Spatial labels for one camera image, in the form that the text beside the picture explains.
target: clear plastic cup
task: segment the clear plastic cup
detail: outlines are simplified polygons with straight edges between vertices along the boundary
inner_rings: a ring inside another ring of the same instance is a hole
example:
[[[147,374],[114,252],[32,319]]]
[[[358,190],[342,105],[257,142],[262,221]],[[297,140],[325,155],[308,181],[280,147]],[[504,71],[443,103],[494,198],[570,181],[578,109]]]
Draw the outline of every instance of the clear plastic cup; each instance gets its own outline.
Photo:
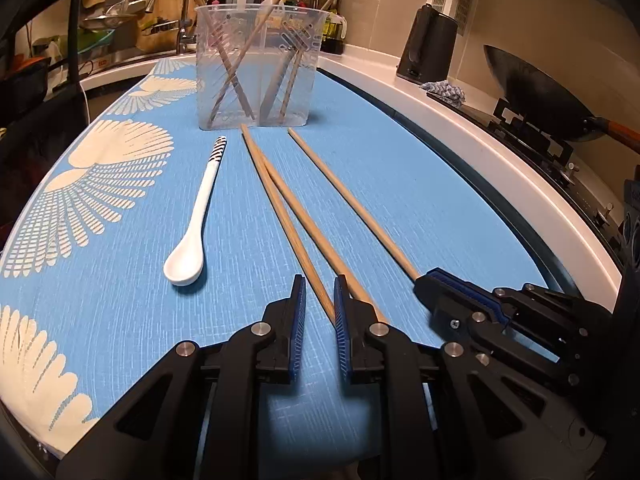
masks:
[[[257,4],[197,13],[200,128],[305,124],[328,13]]]

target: spoon bowl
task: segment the spoon bowl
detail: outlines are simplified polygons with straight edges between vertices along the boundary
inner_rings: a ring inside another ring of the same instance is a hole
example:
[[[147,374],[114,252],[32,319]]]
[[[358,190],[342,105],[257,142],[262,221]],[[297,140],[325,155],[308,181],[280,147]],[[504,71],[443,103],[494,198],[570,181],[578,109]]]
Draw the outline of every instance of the spoon bowl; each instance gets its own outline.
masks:
[[[177,286],[191,285],[204,266],[202,238],[196,231],[187,231],[169,254],[162,268],[166,278]]]

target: white ceramic spoon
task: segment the white ceramic spoon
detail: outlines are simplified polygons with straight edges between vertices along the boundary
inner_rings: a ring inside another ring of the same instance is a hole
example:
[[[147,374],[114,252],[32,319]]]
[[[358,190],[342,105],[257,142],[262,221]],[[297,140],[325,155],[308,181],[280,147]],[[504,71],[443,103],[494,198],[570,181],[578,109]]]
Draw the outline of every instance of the white ceramic spoon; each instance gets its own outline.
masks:
[[[213,183],[218,173],[220,160],[225,152],[226,137],[218,137],[211,157],[204,170],[200,190],[193,206],[191,220],[182,240],[178,243],[169,257],[164,262],[164,275],[174,285],[191,285],[198,279],[204,264],[204,254],[202,251],[202,222],[207,211],[209,195],[213,188]]]

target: dish towel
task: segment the dish towel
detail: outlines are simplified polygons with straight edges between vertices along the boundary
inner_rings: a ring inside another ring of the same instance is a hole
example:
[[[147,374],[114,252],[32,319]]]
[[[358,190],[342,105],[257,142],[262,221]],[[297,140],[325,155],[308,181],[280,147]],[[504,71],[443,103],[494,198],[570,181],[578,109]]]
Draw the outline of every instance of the dish towel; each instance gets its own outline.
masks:
[[[425,83],[421,88],[426,90],[427,94],[436,96],[456,108],[460,108],[462,103],[465,102],[465,91],[446,80],[435,83]]]

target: wok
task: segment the wok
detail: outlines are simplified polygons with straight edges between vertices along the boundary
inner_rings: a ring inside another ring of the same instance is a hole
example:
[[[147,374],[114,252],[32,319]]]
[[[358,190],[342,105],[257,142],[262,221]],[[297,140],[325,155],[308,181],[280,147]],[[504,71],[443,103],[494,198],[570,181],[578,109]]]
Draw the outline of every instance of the wok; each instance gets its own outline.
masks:
[[[513,54],[485,45],[484,54],[514,112],[542,131],[562,140],[613,137],[640,153],[640,134],[591,111],[560,83]]]

